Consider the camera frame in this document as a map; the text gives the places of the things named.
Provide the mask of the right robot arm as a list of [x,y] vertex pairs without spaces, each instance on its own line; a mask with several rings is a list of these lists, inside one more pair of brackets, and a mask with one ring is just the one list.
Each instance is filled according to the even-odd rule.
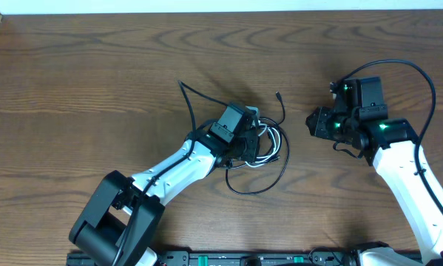
[[392,190],[419,246],[419,265],[443,265],[443,188],[419,137],[404,118],[388,117],[381,80],[347,78],[330,85],[334,106],[306,118],[311,135],[350,145]]

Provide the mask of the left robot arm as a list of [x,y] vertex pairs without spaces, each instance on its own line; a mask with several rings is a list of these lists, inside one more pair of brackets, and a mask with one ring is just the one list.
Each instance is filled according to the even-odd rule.
[[181,148],[156,166],[130,177],[109,173],[69,240],[96,265],[154,265],[158,256],[149,245],[166,205],[230,160],[254,160],[259,119],[258,108],[230,103],[208,130],[190,132]]

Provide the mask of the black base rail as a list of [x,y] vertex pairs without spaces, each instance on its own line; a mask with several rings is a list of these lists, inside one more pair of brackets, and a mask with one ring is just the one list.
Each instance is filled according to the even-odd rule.
[[245,265],[245,260],[257,259],[258,265],[284,265],[293,263],[306,263],[315,265],[339,265],[349,262],[358,265],[353,259],[343,259],[345,253],[327,250],[316,250],[312,255],[306,253],[193,253],[183,250],[172,250],[159,254],[156,266],[240,266]]

